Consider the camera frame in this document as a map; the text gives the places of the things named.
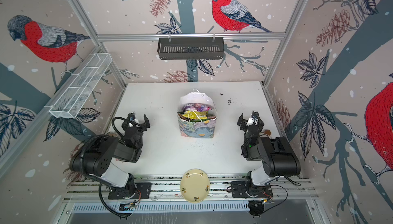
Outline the purple candy snack bag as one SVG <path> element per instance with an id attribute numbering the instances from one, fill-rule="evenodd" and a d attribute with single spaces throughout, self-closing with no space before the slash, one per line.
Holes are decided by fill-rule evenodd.
<path id="1" fill-rule="evenodd" d="M 204 104 L 198 104 L 198 103 L 187 104 L 184 107 L 184 110 L 192 110 L 192 111 L 197 111 L 197 112 L 205 112 L 210 109 L 211 109 L 211 107 L 204 105 Z"/>

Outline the patterned paper gift bag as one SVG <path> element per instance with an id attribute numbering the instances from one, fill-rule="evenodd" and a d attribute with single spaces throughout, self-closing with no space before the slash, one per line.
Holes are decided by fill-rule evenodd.
<path id="1" fill-rule="evenodd" d="M 184 110 L 184 107 L 192 103 L 211 107 L 206 119 L 187 119 L 182 115 L 187 111 Z M 188 138 L 212 139 L 215 133 L 217 115 L 217 109 L 212 98 L 204 92 L 193 89 L 192 92 L 180 97 L 178 103 L 177 118 L 181 135 Z"/>

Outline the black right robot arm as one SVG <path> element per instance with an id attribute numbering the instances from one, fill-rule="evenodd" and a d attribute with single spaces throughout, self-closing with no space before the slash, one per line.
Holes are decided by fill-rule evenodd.
<path id="1" fill-rule="evenodd" d="M 298 176 L 301 166 L 298 157 L 285 137 L 270 138 L 263 133 L 264 122 L 258 112 L 249 119 L 241 115 L 237 125 L 244 132 L 242 156 L 247 161 L 261 161 L 262 165 L 247 173 L 244 182 L 232 182 L 233 198 L 272 197 L 270 183 Z"/>

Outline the yellow snack bag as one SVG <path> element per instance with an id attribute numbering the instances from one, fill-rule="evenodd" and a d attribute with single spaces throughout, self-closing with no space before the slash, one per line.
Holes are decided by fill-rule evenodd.
<path id="1" fill-rule="evenodd" d="M 187 119 L 206 119 L 207 111 L 187 110 L 182 115 Z"/>

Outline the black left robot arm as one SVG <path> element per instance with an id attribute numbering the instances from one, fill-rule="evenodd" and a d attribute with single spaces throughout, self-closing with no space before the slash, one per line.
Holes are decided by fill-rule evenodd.
<path id="1" fill-rule="evenodd" d="M 134 113 L 127 118 L 114 117 L 115 135 L 101 134 L 88 139 L 71 157 L 69 168 L 87 179 L 109 187 L 109 199 L 148 199 L 150 183 L 136 183 L 131 173 L 116 166 L 112 160 L 136 163 L 142 153 L 143 133 L 150 128 L 148 117 L 139 123 Z"/>

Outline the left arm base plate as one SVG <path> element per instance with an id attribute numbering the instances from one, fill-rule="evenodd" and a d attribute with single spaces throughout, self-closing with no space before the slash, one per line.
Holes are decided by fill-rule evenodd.
<path id="1" fill-rule="evenodd" d="M 109 190 L 108 199 L 149 199 L 151 187 L 151 183 L 130 183 L 123 188 L 111 187 Z"/>

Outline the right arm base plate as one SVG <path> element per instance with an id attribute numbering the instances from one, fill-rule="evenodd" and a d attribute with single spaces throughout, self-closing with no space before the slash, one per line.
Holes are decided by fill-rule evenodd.
<path id="1" fill-rule="evenodd" d="M 234 181 L 230 183 L 227 192 L 233 198 L 272 198 L 273 193 L 269 186 L 255 186 L 245 181 Z"/>

